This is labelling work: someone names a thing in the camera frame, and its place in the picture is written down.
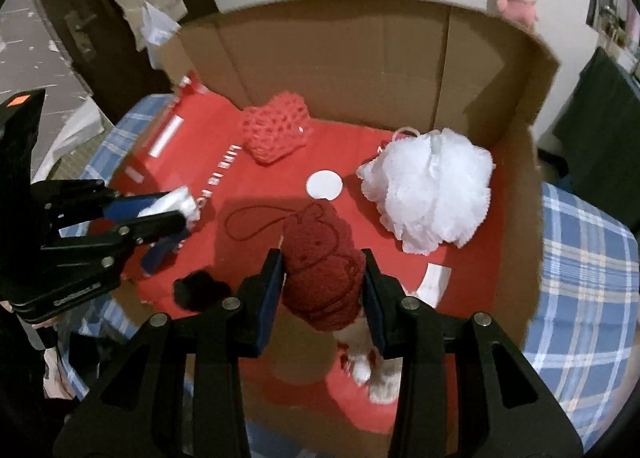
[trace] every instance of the dark brown door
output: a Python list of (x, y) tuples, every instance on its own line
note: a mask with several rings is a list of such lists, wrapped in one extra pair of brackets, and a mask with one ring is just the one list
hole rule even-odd
[[(170, 91), (164, 72), (138, 52), (129, 25), (113, 0), (41, 0), (44, 12), (94, 100), (115, 124), (142, 97)], [(184, 0), (182, 22), (217, 11), (214, 0)]]

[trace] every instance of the orange sticker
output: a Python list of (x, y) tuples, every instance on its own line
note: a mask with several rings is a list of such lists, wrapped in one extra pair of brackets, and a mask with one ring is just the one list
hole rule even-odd
[(24, 101), (26, 101), (29, 98), (28, 95), (20, 95), (19, 97), (16, 97), (13, 101), (9, 102), (9, 104), (7, 104), (7, 108), (9, 106), (17, 106), (18, 104), (22, 104)]

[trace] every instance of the metal bolt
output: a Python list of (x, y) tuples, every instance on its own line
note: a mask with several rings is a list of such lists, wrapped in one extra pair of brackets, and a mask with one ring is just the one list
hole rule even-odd
[(222, 308), (225, 310), (237, 310), (240, 308), (240, 300), (237, 297), (227, 297), (222, 302)]
[(151, 319), (149, 319), (149, 324), (158, 328), (159, 326), (164, 326), (168, 320), (169, 318), (165, 313), (155, 313), (151, 316)]
[(474, 321), (480, 326), (489, 326), (491, 324), (491, 316), (484, 312), (474, 314)]
[(420, 308), (420, 300), (415, 297), (405, 297), (400, 304), (405, 310), (418, 310)]

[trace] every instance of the blue plaid tablecloth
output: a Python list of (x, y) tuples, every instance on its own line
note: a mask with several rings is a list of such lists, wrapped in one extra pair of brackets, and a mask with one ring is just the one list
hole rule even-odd
[(585, 449), (625, 373), (638, 317), (638, 244), (623, 224), (543, 184), (544, 260), (524, 355)]
[[(109, 182), (123, 157), (172, 96), (140, 101), (105, 139), (81, 178)], [(638, 245), (622, 224), (575, 196), (543, 185), (544, 261), (538, 312), (524, 354), (555, 394), (589, 448), (624, 375), (638, 316)], [(79, 236), (86, 226), (66, 230)], [(68, 363), (68, 334), (136, 332), (110, 295), (68, 312), (60, 323), (61, 360), (79, 398), (87, 386)], [(296, 443), (248, 423), (254, 458), (313, 456)]]

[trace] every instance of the red mesh loofah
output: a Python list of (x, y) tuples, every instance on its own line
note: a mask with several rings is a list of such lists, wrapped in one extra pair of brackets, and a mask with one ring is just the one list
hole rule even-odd
[(283, 92), (265, 106), (244, 109), (244, 146), (262, 164), (271, 164), (304, 146), (309, 133), (309, 112), (299, 95)]
[(354, 322), (365, 258), (331, 203), (317, 200), (285, 219), (281, 248), (287, 273), (282, 303), (316, 330), (341, 330)]

